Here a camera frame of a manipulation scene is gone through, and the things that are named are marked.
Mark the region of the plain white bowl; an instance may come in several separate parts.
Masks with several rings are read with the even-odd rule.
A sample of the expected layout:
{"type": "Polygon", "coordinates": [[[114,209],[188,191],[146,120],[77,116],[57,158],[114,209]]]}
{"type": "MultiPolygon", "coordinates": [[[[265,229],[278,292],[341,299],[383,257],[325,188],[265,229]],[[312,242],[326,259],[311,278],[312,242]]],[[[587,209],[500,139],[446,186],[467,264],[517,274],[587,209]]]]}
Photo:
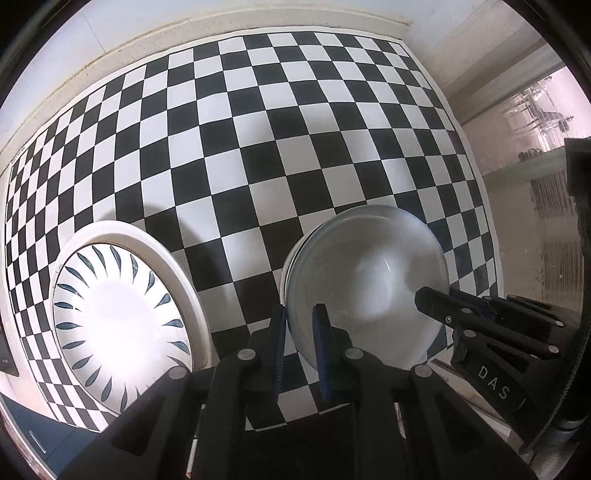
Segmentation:
{"type": "Polygon", "coordinates": [[[322,304],[329,322],[353,345],[383,363],[409,370],[427,359],[441,325],[421,313],[415,293],[447,293],[449,269],[428,226],[387,205],[339,213],[308,232],[284,261],[280,301],[301,357],[317,364],[312,310],[322,304]]]}

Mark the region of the white plate grey flower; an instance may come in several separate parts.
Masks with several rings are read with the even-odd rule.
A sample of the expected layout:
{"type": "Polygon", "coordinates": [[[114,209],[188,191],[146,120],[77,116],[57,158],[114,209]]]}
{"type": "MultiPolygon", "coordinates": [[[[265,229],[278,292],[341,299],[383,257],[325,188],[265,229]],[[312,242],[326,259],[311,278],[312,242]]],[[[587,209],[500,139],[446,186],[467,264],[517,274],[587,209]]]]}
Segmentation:
{"type": "Polygon", "coordinates": [[[138,257],[160,278],[176,303],[188,334],[194,370],[211,368],[212,339],[204,308],[191,282],[170,252],[154,237],[121,221],[102,220],[88,224],[65,242],[57,260],[50,267],[51,287],[57,285],[58,274],[65,262],[78,250],[91,244],[112,244],[123,247],[138,257]]]}

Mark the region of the white plate blue leaves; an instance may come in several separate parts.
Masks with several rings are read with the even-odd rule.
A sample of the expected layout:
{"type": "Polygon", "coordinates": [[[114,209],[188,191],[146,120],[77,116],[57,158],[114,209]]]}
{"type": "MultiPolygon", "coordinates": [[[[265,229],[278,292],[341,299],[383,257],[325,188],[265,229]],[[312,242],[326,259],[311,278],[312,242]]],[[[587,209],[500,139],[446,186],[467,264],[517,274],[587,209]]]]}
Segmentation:
{"type": "Polygon", "coordinates": [[[91,244],[73,253],[57,276],[52,313],[74,377],[114,414],[169,369],[192,366],[171,294],[142,259],[119,246],[91,244]]]}

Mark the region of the black stove top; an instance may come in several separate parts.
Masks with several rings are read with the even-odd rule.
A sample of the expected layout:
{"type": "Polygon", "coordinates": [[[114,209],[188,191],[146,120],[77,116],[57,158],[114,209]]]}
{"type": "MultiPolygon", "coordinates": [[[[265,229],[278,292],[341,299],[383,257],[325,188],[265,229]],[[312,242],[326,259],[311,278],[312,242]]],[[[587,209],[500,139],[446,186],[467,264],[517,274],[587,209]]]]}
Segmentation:
{"type": "Polygon", "coordinates": [[[14,356],[12,355],[4,322],[1,322],[0,324],[0,371],[14,377],[19,376],[19,371],[14,356]]]}

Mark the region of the black white checkered mat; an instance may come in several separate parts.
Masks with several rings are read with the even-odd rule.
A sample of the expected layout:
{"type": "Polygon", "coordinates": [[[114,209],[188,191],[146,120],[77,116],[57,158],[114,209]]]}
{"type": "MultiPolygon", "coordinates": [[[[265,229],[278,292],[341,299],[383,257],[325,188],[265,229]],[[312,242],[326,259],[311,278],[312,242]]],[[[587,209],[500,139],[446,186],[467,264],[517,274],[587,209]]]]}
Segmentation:
{"type": "Polygon", "coordinates": [[[8,292],[40,408],[89,430],[110,419],[50,319],[50,268],[83,226],[124,221],[163,244],[224,355],[269,319],[297,240],[356,205],[409,211],[454,288],[495,293],[485,198],[447,100],[399,41],[249,33],[144,60],[67,106],[8,170],[8,292]]]}

